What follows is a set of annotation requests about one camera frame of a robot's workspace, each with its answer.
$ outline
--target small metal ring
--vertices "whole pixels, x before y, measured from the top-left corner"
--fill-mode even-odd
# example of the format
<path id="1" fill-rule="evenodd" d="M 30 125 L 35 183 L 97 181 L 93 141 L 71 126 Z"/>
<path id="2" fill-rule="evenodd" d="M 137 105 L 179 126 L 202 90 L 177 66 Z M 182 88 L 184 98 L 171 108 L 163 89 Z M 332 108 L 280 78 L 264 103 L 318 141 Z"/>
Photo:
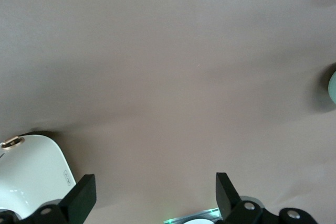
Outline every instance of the small metal ring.
<path id="1" fill-rule="evenodd" d="M 18 145 L 22 144 L 25 139 L 21 136 L 14 137 L 10 141 L 4 141 L 1 145 L 1 149 L 4 151 L 17 147 Z"/>

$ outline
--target white plastic object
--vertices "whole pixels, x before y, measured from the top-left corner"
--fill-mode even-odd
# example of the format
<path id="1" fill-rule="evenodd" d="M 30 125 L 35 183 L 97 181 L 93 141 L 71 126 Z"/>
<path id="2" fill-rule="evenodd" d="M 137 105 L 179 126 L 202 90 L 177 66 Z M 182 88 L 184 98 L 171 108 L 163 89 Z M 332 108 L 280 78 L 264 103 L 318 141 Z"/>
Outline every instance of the white plastic object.
<path id="1" fill-rule="evenodd" d="M 13 148 L 0 148 L 0 211 L 11 210 L 20 219 L 46 202 L 63 199 L 76 184 L 52 139 L 41 135 L 23 138 Z"/>
<path id="2" fill-rule="evenodd" d="M 187 221 L 184 224 L 214 224 L 214 223 L 212 221 L 206 220 L 206 219 L 196 219 L 196 220 Z"/>
<path id="3" fill-rule="evenodd" d="M 336 103 L 336 72 L 330 78 L 328 92 L 332 101 Z"/>

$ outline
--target teal object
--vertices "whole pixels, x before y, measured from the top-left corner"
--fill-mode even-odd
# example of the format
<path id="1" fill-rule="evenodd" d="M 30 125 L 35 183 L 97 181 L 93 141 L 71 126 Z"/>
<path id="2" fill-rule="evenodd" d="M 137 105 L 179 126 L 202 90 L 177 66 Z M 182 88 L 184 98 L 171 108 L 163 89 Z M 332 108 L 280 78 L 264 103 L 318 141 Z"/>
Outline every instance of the teal object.
<path id="1" fill-rule="evenodd" d="M 330 78 L 328 92 L 332 101 L 336 103 L 336 72 Z"/>

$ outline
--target metal screw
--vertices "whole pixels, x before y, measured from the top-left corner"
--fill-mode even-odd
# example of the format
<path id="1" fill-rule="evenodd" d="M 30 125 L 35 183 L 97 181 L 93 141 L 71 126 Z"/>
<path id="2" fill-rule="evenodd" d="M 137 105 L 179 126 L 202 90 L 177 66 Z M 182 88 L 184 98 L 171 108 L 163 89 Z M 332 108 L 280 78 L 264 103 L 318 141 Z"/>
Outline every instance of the metal screw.
<path id="1" fill-rule="evenodd" d="M 15 146 L 18 146 L 20 144 L 22 144 L 25 141 L 25 139 L 21 136 L 14 136 L 10 139 L 7 139 L 5 141 L 2 142 L 1 144 L 1 149 L 3 150 L 9 150 Z"/>
<path id="2" fill-rule="evenodd" d="M 287 214 L 288 214 L 289 217 L 291 217 L 293 219 L 300 219 L 301 218 L 301 216 L 299 215 L 299 213 L 296 212 L 296 211 L 294 211 L 294 210 L 289 210 L 287 212 Z"/>
<path id="3" fill-rule="evenodd" d="M 46 215 L 46 214 L 48 214 L 48 213 L 50 213 L 51 212 L 51 208 L 45 208 L 45 209 L 43 209 L 40 213 L 42 214 L 42 215 Z"/>
<path id="4" fill-rule="evenodd" d="M 244 204 L 244 207 L 247 209 L 247 210 L 254 210 L 256 209 L 256 207 L 251 203 L 251 202 L 246 202 Z"/>

